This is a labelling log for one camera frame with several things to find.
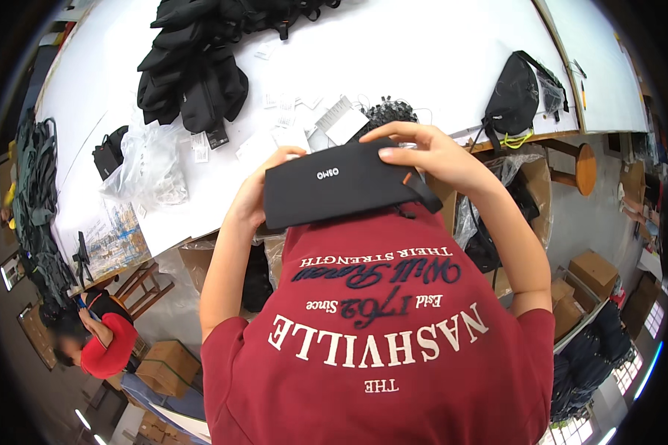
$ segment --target chair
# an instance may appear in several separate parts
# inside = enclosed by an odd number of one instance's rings
[[[585,143],[575,147],[556,139],[543,139],[536,141],[536,143],[574,156],[576,159],[575,174],[557,172],[550,168],[549,173],[552,181],[576,187],[582,196],[587,197],[591,194],[596,184],[596,158],[590,145]]]
[[[122,284],[122,286],[116,291],[114,297],[118,302],[126,309],[131,318],[136,321],[138,317],[143,315],[146,312],[146,309],[153,306],[162,296],[173,289],[175,284],[171,282],[168,286],[161,289],[156,279],[153,277],[153,272],[158,269],[158,263],[153,262],[150,266],[148,261],[143,263],[139,268],[133,272],[133,274]],[[151,289],[146,289],[144,281],[146,278],[151,278],[153,287]],[[131,294],[139,288],[144,290],[143,297],[139,298],[137,302],[131,305],[131,307],[126,307],[126,300],[129,299]]]

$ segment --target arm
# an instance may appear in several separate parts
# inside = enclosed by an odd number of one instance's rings
[[[108,348],[112,340],[114,340],[114,333],[112,330],[106,327],[103,323],[94,320],[89,315],[89,311],[84,307],[79,310],[79,318],[82,319],[82,323],[84,323],[87,330],[97,337],[102,346],[104,346],[105,349]]]
[[[495,243],[514,292],[512,313],[542,308],[552,311],[551,273],[536,235],[505,187],[487,167],[436,127],[392,122],[363,136],[361,142],[390,137],[415,142],[418,149],[386,148],[384,162],[418,167],[468,196]]]
[[[280,147],[245,179],[225,216],[201,292],[200,321],[204,343],[215,326],[240,314],[250,242],[255,230],[265,222],[262,208],[265,170],[284,163],[287,155],[303,156],[306,152],[298,147]]]

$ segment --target person in red shirt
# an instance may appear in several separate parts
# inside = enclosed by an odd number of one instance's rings
[[[87,307],[80,308],[79,318],[92,338],[84,343],[73,336],[60,335],[55,356],[64,365],[80,365],[98,379],[110,378],[126,367],[139,334],[129,313],[107,290],[90,290],[80,298]],[[100,322],[90,316],[90,310]]]
[[[423,169],[468,196],[504,264],[509,311],[418,204],[290,227],[280,285],[238,317],[267,168],[240,188],[201,294],[204,402],[223,444],[532,444],[549,424],[554,318],[546,254],[502,183],[439,129],[393,122],[361,138],[417,149],[383,162]]]

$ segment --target red t-shirt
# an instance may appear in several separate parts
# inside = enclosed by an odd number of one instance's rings
[[[549,424],[554,317],[519,318],[442,220],[382,211],[290,228],[279,288],[201,356],[223,444],[531,444]]]
[[[98,379],[108,379],[129,362],[139,333],[124,317],[114,313],[104,314],[102,323],[114,333],[114,338],[108,348],[97,337],[89,340],[82,349],[82,369]]]

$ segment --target osmo logo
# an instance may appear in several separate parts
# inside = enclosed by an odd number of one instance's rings
[[[317,172],[317,179],[324,179],[329,176],[336,176],[339,174],[339,169],[338,168],[333,168],[329,170],[325,170],[323,172]]]

